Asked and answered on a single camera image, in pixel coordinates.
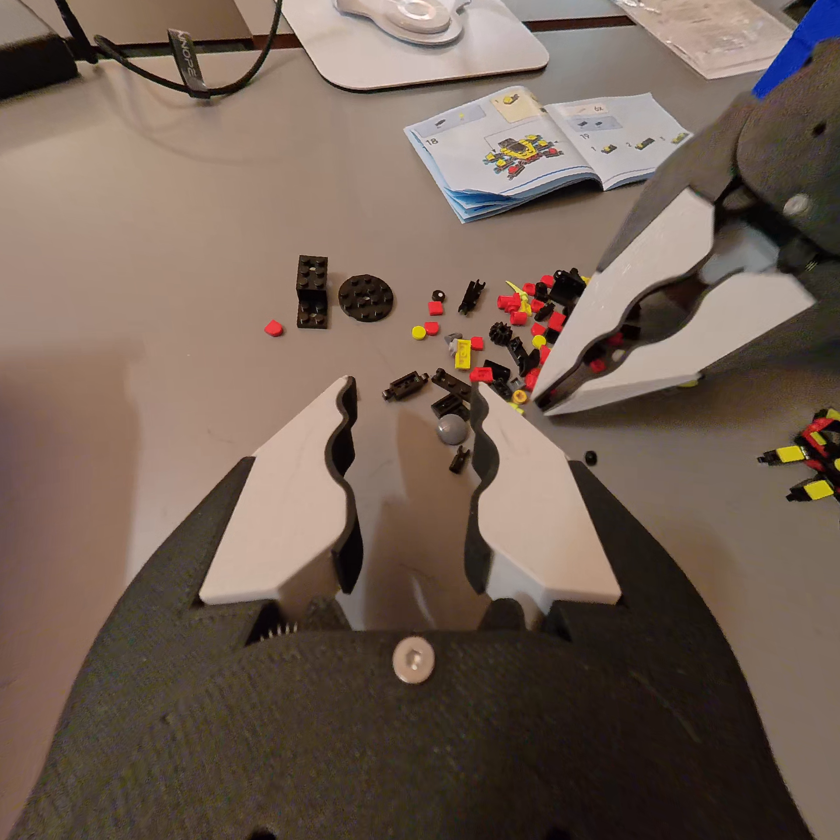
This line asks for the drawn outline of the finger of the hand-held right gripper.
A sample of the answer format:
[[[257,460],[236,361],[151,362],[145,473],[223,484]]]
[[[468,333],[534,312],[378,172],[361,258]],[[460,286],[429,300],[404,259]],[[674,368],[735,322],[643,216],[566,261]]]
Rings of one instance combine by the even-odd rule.
[[[687,188],[606,268],[594,273],[533,390],[534,401],[545,413],[584,384],[571,384],[570,379],[594,342],[618,329],[631,308],[651,292],[687,278],[702,266],[712,251],[713,223],[712,205]],[[754,273],[765,272],[780,274],[768,269]],[[702,285],[700,301],[726,279],[710,287]]]
[[[813,295],[792,276],[735,274],[711,288],[677,332],[633,348],[614,370],[580,385],[546,414],[580,413],[686,385],[815,304]]]

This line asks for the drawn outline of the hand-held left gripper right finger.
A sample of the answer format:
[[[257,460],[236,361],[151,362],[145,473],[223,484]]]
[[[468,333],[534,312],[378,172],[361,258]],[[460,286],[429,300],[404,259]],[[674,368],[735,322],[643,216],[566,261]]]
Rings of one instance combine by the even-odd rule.
[[[470,403],[472,469],[465,575],[472,589],[522,607],[616,605],[621,587],[560,448],[488,384]]]

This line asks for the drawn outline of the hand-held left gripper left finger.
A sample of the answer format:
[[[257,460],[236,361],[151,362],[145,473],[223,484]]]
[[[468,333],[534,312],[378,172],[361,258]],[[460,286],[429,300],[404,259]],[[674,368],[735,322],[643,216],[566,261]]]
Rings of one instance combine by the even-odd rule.
[[[341,376],[254,453],[198,593],[211,606],[274,601],[289,623],[349,594],[364,545],[354,492],[355,379]]]

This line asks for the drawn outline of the pile of lego pieces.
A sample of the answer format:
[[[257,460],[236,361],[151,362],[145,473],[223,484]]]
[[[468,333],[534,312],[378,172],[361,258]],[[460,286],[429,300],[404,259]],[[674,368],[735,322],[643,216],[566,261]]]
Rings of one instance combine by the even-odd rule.
[[[442,393],[432,402],[431,411],[438,422],[438,435],[448,445],[462,445],[466,439],[466,431],[464,437],[449,440],[440,429],[448,429],[454,417],[466,429],[473,384],[488,385],[523,414],[590,281],[590,277],[572,267],[557,269],[536,282],[520,286],[508,282],[507,293],[497,298],[500,316],[486,334],[441,333],[439,317],[444,314],[445,294],[442,290],[433,292],[428,304],[432,320],[414,327],[413,338],[421,340],[442,334],[452,360],[452,371],[438,368],[428,380]],[[572,374],[570,383],[588,382],[614,370],[630,350],[641,345],[642,317],[642,305],[637,303],[618,329],[584,352],[582,366],[577,374]]]

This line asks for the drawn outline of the yellow black lego spider model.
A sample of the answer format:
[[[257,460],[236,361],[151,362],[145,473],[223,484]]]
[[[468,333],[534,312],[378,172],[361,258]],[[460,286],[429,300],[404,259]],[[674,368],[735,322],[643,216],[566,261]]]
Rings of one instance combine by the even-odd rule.
[[[804,464],[814,477],[793,486],[786,500],[791,502],[839,500],[839,412],[826,407],[794,437],[792,444],[768,450],[757,457],[761,464],[783,466]]]

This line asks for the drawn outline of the blue lego instruction booklet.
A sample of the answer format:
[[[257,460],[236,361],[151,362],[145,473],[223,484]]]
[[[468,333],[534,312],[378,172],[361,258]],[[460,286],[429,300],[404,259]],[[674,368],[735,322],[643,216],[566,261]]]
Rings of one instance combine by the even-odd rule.
[[[523,86],[405,127],[458,220],[492,217],[591,182],[645,182],[692,137],[650,93],[542,105]]]

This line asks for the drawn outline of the black lego clip plate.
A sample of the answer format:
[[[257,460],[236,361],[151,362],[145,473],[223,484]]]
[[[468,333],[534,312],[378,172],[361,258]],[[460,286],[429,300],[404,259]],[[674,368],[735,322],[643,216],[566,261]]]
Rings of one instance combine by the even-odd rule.
[[[428,383],[428,373],[412,371],[393,380],[382,392],[386,402],[400,402],[420,392]]]

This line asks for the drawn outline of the black round lego plate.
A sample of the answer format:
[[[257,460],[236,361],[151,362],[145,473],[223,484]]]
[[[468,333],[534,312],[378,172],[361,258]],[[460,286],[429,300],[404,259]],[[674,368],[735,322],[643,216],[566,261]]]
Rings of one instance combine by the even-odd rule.
[[[339,288],[339,305],[357,322],[385,319],[393,309],[394,292],[387,282],[373,275],[351,276]]]

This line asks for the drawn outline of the black stacked lego bricks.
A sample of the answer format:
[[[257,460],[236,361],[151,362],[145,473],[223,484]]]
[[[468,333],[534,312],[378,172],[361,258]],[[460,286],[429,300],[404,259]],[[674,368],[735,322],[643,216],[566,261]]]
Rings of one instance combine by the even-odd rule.
[[[329,260],[325,256],[300,255],[297,265],[297,327],[324,330],[329,327]]]

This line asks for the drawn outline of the blue plastic bin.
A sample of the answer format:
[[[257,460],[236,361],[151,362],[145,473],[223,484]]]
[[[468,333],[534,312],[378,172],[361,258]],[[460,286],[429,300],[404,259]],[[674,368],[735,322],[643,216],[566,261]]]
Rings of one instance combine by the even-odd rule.
[[[752,89],[757,99],[764,98],[784,80],[803,68],[814,48],[827,39],[839,37],[839,3],[815,2],[794,29],[779,55]]]

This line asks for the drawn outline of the clear plastic bag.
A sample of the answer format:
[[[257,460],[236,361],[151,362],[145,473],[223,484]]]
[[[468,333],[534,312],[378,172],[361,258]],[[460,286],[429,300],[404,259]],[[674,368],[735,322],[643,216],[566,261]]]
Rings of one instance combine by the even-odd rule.
[[[707,80],[767,70],[793,30],[750,1],[615,1]]]

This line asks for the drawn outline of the white laptop stand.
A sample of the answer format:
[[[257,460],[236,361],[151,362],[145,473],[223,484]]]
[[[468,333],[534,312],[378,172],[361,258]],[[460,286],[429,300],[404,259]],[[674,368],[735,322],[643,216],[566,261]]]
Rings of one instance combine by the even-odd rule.
[[[282,14],[326,80],[349,91],[544,69],[549,52],[498,1],[284,1]]]

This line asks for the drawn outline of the dark flat electronic device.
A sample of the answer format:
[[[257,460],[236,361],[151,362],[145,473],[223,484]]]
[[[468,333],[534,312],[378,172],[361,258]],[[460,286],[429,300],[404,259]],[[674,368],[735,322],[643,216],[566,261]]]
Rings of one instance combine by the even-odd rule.
[[[1,2],[1,100],[78,77],[64,39],[21,1]]]

